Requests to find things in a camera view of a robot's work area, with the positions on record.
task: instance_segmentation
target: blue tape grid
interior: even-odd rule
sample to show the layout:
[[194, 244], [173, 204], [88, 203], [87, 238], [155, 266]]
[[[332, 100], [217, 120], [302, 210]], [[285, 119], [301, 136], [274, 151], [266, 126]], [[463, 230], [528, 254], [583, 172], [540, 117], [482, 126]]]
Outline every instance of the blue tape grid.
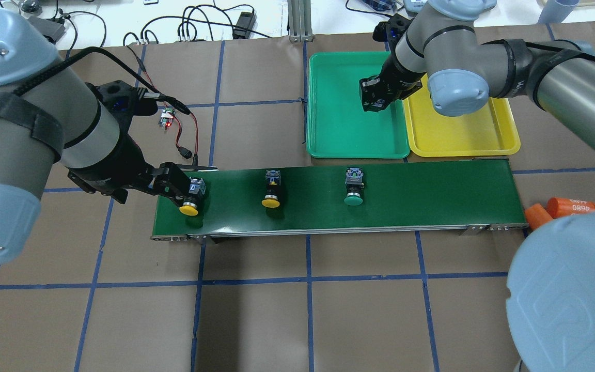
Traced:
[[[550, 37], [554, 40], [552, 28], [547, 24], [548, 32]], [[206, 104], [192, 104], [190, 107], [212, 107], [214, 108], [213, 113], [213, 129], [212, 139], [210, 144], [210, 160], [209, 165], [213, 163], [213, 153], [215, 145], [215, 132], [217, 127], [217, 111], [220, 106], [244, 106], [244, 105], [255, 105], [255, 104], [288, 104], [288, 103], [299, 103], [305, 102], [304, 98], [295, 100], [279, 100], [279, 101], [250, 101], [250, 102], [235, 102], [235, 103], [220, 103], [220, 87], [222, 82], [222, 65], [224, 61], [224, 41], [220, 47], [220, 60], [219, 67], [217, 70], [217, 89], [215, 91], [215, 103]], [[307, 95], [307, 44], [303, 45], [303, 73], [304, 73], [304, 95]], [[146, 45], [142, 49], [140, 59], [142, 61], [146, 57]], [[584, 172], [595, 172], [595, 167], [588, 168], [568, 168], [568, 169], [528, 169], [528, 170], [515, 170], [513, 174], [560, 174], [560, 173], [584, 173]], [[55, 188], [45, 189], [46, 193], [66, 193], [66, 192], [77, 192], [81, 191], [80, 188]], [[312, 304], [312, 283], [319, 281], [382, 281], [382, 280], [421, 280], [425, 301], [425, 310], [427, 314], [428, 334], [430, 337], [432, 358], [434, 363], [434, 370], [439, 371], [439, 360], [437, 359], [437, 347], [435, 332], [433, 327], [433, 319], [430, 311], [430, 296], [428, 293], [428, 280], [436, 280], [437, 278], [484, 278], [484, 277], [506, 277], [508, 275], [505, 271], [500, 272], [482, 272], [482, 273], [427, 273], [423, 249], [421, 245], [421, 238], [419, 231], [416, 231], [416, 242], [420, 264], [419, 274], [407, 274], [407, 275], [349, 275], [349, 276], [327, 276], [327, 277], [314, 277], [311, 274], [311, 237], [306, 238], [306, 258], [307, 258], [307, 276], [306, 277], [281, 277], [281, 278], [258, 278], [257, 280], [203, 280], [203, 265], [205, 264], [206, 246], [201, 246], [201, 256], [199, 261], [199, 275], [198, 280], [195, 281], [159, 281], [159, 282], [130, 282], [130, 283], [97, 283], [100, 265], [102, 261], [102, 247], [106, 241], [106, 235], [109, 227], [109, 220], [111, 219], [111, 213], [113, 209], [113, 200], [109, 201], [109, 208], [107, 211], [107, 217], [105, 226], [102, 232], [101, 248], [98, 252], [96, 265], [93, 271], [93, 278], [91, 283], [53, 283], [53, 284], [25, 284], [25, 285], [0, 285], [0, 290], [34, 290], [34, 289], [77, 289], [77, 288], [89, 288], [89, 300], [87, 301], [87, 308], [85, 311], [84, 322], [80, 335], [80, 344], [78, 346], [78, 352], [75, 359], [74, 371], [78, 371], [80, 368], [81, 355], [83, 352], [84, 341], [86, 332], [89, 324], [90, 309], [92, 307], [93, 296], [97, 288], [132, 288], [132, 287], [176, 287], [176, 286], [196, 286], [197, 294], [194, 309], [194, 329], [192, 338], [192, 350], [191, 350], [191, 371], [194, 370], [196, 362], [196, 346], [197, 338], [196, 333], [198, 331], [198, 324], [200, 318], [200, 304], [201, 304], [201, 290], [203, 286], [208, 285], [254, 285], [254, 284], [268, 284], [268, 283], [307, 283], [307, 313], [308, 313], [308, 337], [309, 337], [309, 371], [313, 372], [314, 366], [314, 305]]]
[[309, 342], [309, 372], [314, 372], [314, 297], [311, 277], [311, 235], [305, 237], [307, 252], [307, 339]]

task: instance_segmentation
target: black connector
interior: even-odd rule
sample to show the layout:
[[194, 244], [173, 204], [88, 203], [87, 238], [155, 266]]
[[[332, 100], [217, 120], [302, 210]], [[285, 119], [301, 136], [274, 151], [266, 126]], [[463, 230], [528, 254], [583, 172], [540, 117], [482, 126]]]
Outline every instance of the black connector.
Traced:
[[178, 148], [178, 152], [180, 153], [180, 156], [185, 158], [185, 160], [192, 157], [192, 152], [182, 146]]
[[256, 14], [253, 12], [241, 12], [240, 17], [238, 17], [238, 21], [236, 22], [236, 26], [245, 28], [240, 29], [236, 28], [233, 31], [233, 38], [234, 39], [248, 39], [251, 35], [251, 31], [254, 28], [254, 24], [256, 23]]

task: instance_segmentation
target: cable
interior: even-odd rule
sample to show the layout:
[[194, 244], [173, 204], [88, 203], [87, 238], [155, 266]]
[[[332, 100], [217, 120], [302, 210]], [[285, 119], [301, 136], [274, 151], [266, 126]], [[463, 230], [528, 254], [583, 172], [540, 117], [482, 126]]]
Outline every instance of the cable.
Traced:
[[54, 15], [52, 16], [52, 21], [56, 19], [56, 16], [59, 14], [59, 0], [56, 0], [56, 10], [54, 10]]
[[137, 79], [140, 83], [142, 83], [145, 87], [147, 87], [149, 89], [149, 91], [156, 92], [156, 94], [159, 94], [160, 95], [159, 99], [161, 99], [162, 101], [168, 102], [169, 104], [174, 106], [174, 108], [177, 109], [178, 111], [184, 113], [185, 115], [189, 115], [190, 113], [192, 113], [190, 111], [190, 109], [188, 108], [188, 106], [186, 106], [184, 103], [180, 102], [178, 99], [175, 99], [172, 96], [162, 94], [162, 92], [160, 92], [157, 88], [153, 87], [153, 85], [151, 85], [149, 82], [146, 82], [146, 80], [144, 80], [143, 77], [139, 76], [138, 73], [133, 71], [130, 67], [128, 67], [128, 65], [123, 63], [123, 61], [121, 61], [118, 57], [114, 56], [114, 54], [111, 54], [111, 52], [108, 52], [105, 49], [101, 49], [101, 48], [98, 48], [95, 46], [89, 46], [87, 48], [84, 48], [80, 52], [75, 54], [74, 56], [70, 56], [70, 57], [66, 58], [66, 60], [64, 60], [63, 62], [60, 62], [54, 66], [51, 66], [50, 68], [47, 68], [46, 70], [41, 71], [40, 73], [34, 75], [33, 77], [30, 77], [24, 83], [22, 83], [17, 88], [15, 88], [12, 91], [12, 94], [14, 94], [18, 97], [23, 94], [26, 94], [31, 89], [37, 87], [38, 85], [42, 84], [43, 82], [46, 82], [48, 79], [54, 77], [55, 75], [61, 73], [64, 70], [66, 70], [67, 68], [69, 68], [70, 66], [75, 64], [77, 61], [79, 61], [83, 57], [88, 56], [91, 53], [99, 53], [105, 57], [108, 57], [109, 59], [114, 61], [114, 63], [118, 64], [118, 66], [120, 66], [127, 73], [134, 76], [134, 78]]
[[[192, 19], [192, 21], [199, 22], [199, 23], [206, 23], [205, 21], [199, 21], [198, 19]], [[217, 24], [218, 26], [228, 26], [228, 24], [224, 24], [224, 23], [217, 23], [217, 22], [211, 22], [211, 23], [212, 24]], [[251, 30], [250, 28], [245, 28], [245, 27], [236, 26], [236, 25], [234, 25], [233, 27], [236, 30], [249, 31], [250, 33], [253, 33], [253, 34], [256, 34], [256, 35], [261, 35], [261, 36], [266, 37], [266, 38], [271, 38], [272, 37], [272, 36], [269, 36], [269, 35], [265, 35], [263, 33], [260, 33], [258, 31]]]
[[[185, 35], [185, 30], [183, 28], [183, 26], [187, 24], [187, 36]], [[194, 36], [190, 39], [190, 41], [194, 41], [196, 40], [196, 35], [197, 35], [197, 30], [196, 30], [196, 26], [194, 26], [194, 23], [191, 23], [190, 21], [183, 21], [182, 23], [180, 23], [178, 25], [178, 29], [176, 30], [178, 33], [178, 38], [180, 39], [181, 37], [185, 39], [185, 41], [187, 41], [189, 35], [190, 35], [190, 26], [192, 26], [194, 28]]]
[[139, 69], [142, 72], [146, 72], [146, 66], [144, 66], [144, 62], [142, 61], [142, 59], [139, 58], [139, 56], [134, 52], [134, 50], [132, 50], [131, 47], [129, 47], [129, 45], [126, 45], [126, 48], [130, 49], [130, 52], [132, 52], [132, 54], [134, 54], [134, 57], [135, 57], [135, 59], [137, 59], [137, 63], [139, 64]]
[[215, 7], [214, 5], [210, 5], [210, 4], [201, 4], [201, 5], [197, 5], [196, 7], [194, 7], [194, 9], [192, 9], [192, 10], [190, 11], [190, 14], [188, 14], [188, 16], [187, 16], [187, 20], [189, 21], [189, 20], [191, 19], [191, 17], [192, 17], [192, 12], [194, 12], [194, 10], [196, 10], [196, 9], [200, 9], [201, 7], [206, 7], [206, 8], [212, 8], [212, 9], [216, 9], [216, 10], [219, 10], [219, 12], [221, 12], [222, 14], [224, 14], [224, 16], [226, 17], [226, 19], [228, 19], [228, 20], [229, 20], [229, 24], [231, 25], [231, 37], [233, 37], [233, 33], [234, 33], [234, 31], [236, 31], [236, 30], [233, 28], [233, 21], [231, 20], [231, 17], [229, 17], [229, 15], [228, 15], [228, 14], [226, 14], [226, 12], [225, 12], [224, 10], [222, 10], [222, 9], [220, 9], [220, 8], [218, 8], [218, 7]]
[[[185, 13], [187, 12], [188, 9], [192, 9], [190, 10], [190, 14], [188, 17], [185, 17]], [[199, 10], [201, 12], [201, 14], [203, 14], [203, 18], [206, 19], [206, 21], [210, 22], [210, 19], [208, 19], [208, 16], [206, 15], [206, 12], [204, 12], [203, 10], [201, 10], [201, 8], [198, 7], [194, 7], [193, 5], [190, 5], [189, 7], [185, 7], [185, 9], [182, 10], [182, 18], [185, 19], [185, 21], [189, 22], [190, 21], [190, 17], [192, 16], [192, 12], [194, 10]], [[213, 28], [210, 26], [210, 23], [208, 24], [208, 31], [210, 32], [210, 40], [214, 40], [215, 38], [213, 37]]]
[[[146, 78], [148, 79], [148, 81], [151, 83], [151, 85], [153, 85], [154, 88], [157, 89], [157, 87], [155, 86], [155, 83], [153, 82], [153, 80], [151, 79], [151, 75], [148, 74], [148, 71], [146, 71], [146, 66], [144, 66], [144, 63], [139, 59], [139, 57], [137, 57], [137, 54], [132, 51], [132, 54], [135, 55], [135, 57], [137, 58], [137, 61], [139, 61], [139, 67], [142, 69], [142, 71], [144, 72], [144, 75], [146, 76]], [[166, 102], [164, 102], [165, 108], [168, 108], [168, 105]], [[190, 151], [185, 148], [180, 146], [179, 141], [180, 141], [180, 135], [182, 134], [182, 123], [180, 122], [180, 119], [178, 119], [178, 116], [176, 116], [175, 113], [171, 114], [172, 117], [176, 120], [176, 122], [178, 123], [178, 132], [176, 134], [176, 139], [174, 141], [174, 145], [176, 146], [176, 150], [179, 151], [180, 155], [182, 157], [185, 158], [185, 160], [189, 159], [192, 155], [190, 154]], [[194, 160], [193, 160], [193, 164], [196, 165], [196, 162], [198, 162], [197, 158], [198, 158], [198, 154], [199, 154], [199, 124], [196, 121], [196, 116], [194, 116], [194, 113], [190, 113], [190, 116], [192, 117], [192, 120], [194, 120], [194, 130], [196, 132], [195, 138], [194, 138]]]
[[67, 12], [65, 14], [90, 14], [90, 15], [93, 15], [95, 17], [98, 17], [102, 21], [102, 28], [104, 28], [104, 35], [102, 35], [102, 42], [100, 43], [100, 47], [101, 48], [104, 47], [104, 42], [107, 40], [107, 24], [105, 23], [104, 19], [102, 19], [102, 17], [100, 17], [99, 15], [95, 14], [94, 12], [87, 12], [87, 11], [84, 11], [84, 10], [75, 10], [73, 12]]
[[66, 21], [68, 21], [70, 24], [73, 25], [73, 30], [75, 30], [75, 37], [73, 38], [73, 44], [70, 45], [70, 48], [68, 48], [68, 51], [66, 52], [66, 56], [70, 56], [70, 52], [73, 50], [73, 48], [75, 47], [75, 43], [77, 42], [77, 36], [80, 34], [77, 32], [77, 28], [75, 26], [75, 23], [73, 23], [72, 19], [70, 19], [70, 16], [68, 16], [68, 18], [65, 18]]
[[[148, 26], [149, 26], [149, 24], [151, 24], [151, 23], [153, 23], [153, 22], [155, 22], [155, 21], [159, 21], [160, 19], [167, 19], [167, 18], [185, 19], [184, 17], [181, 17], [181, 16], [179, 16], [179, 15], [163, 15], [162, 17], [157, 17], [157, 18], [151, 19], [151, 21], [148, 21], [148, 22], [146, 23], [146, 25], [144, 26], [144, 28], [142, 28], [142, 30], [146, 30], [146, 27], [148, 27]], [[210, 24], [217, 24], [218, 26], [229, 26], [229, 24], [225, 24], [225, 23], [217, 23], [217, 22], [201, 21], [200, 19], [190, 19], [190, 21], [191, 21], [191, 22], [198, 22], [198, 23], [210, 23]], [[258, 31], [251, 30], [251, 29], [249, 29], [249, 28], [245, 28], [245, 27], [241, 27], [241, 26], [236, 26], [236, 25], [234, 25], [233, 27], [234, 27], [236, 30], [249, 31], [250, 33], [254, 33], [254, 34], [257, 34], [257, 35], [261, 35], [261, 36], [264, 36], [264, 37], [266, 37], [266, 38], [271, 38], [271, 37], [272, 37], [272, 36], [269, 36], [269, 35], [265, 35], [265, 34], [263, 34], [263, 33], [260, 33], [260, 32], [258, 32]]]
[[227, 10], [232, 10], [232, 9], [239, 8], [239, 7], [250, 7], [252, 9], [252, 14], [255, 14], [256, 13], [256, 10], [250, 4], [239, 4], [239, 5], [236, 5], [234, 7], [230, 7], [230, 8], [222, 9], [222, 10], [227, 11]]
[[127, 38], [128, 36], [130, 36], [130, 35], [132, 35], [132, 37], [134, 37], [134, 40], [137, 40], [137, 44], [141, 44], [141, 43], [142, 43], [142, 42], [139, 40], [139, 38], [137, 37], [137, 34], [135, 34], [135, 33], [127, 33], [127, 34], [123, 35], [123, 45], [125, 45], [125, 44], [126, 44], [126, 38]]
[[350, 0], [346, 0], [346, 9], [347, 10], [352, 10], [354, 12], [360, 12], [360, 13], [366, 13], [366, 14], [376, 14], [376, 15], [382, 15], [385, 16], [387, 18], [392, 18], [389, 14], [384, 14], [384, 13], [380, 13], [380, 12], [370, 12], [370, 11], [366, 11], [366, 10], [360, 10], [360, 9], [352, 9], [351, 7], [348, 6], [348, 2]]
[[148, 33], [152, 33], [153, 37], [155, 38], [156, 44], [160, 44], [160, 40], [158, 40], [158, 36], [151, 30], [146, 30], [146, 32], [144, 33], [144, 39], [146, 39], [146, 42], [149, 42]]

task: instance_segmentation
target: velcro strap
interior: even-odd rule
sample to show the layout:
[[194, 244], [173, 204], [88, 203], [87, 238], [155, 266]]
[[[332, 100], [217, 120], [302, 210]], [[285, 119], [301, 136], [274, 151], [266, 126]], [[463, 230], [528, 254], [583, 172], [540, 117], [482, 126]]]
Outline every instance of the velcro strap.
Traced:
[[54, 116], [11, 92], [0, 92], [0, 118], [29, 129], [31, 138], [54, 151], [54, 162], [61, 159], [64, 130]]

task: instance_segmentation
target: power adapter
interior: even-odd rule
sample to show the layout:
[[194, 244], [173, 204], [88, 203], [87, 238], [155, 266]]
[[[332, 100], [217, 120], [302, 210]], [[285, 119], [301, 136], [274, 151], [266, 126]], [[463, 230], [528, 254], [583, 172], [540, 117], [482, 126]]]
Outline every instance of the power adapter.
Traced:
[[241, 28], [246, 28], [246, 30], [242, 30], [240, 28], [236, 28], [233, 31], [233, 38], [234, 39], [248, 39], [251, 35], [251, 30], [254, 28], [254, 24], [256, 23], [256, 14], [251, 12], [241, 12], [240, 17], [238, 17], [238, 21], [236, 22], [236, 26]]

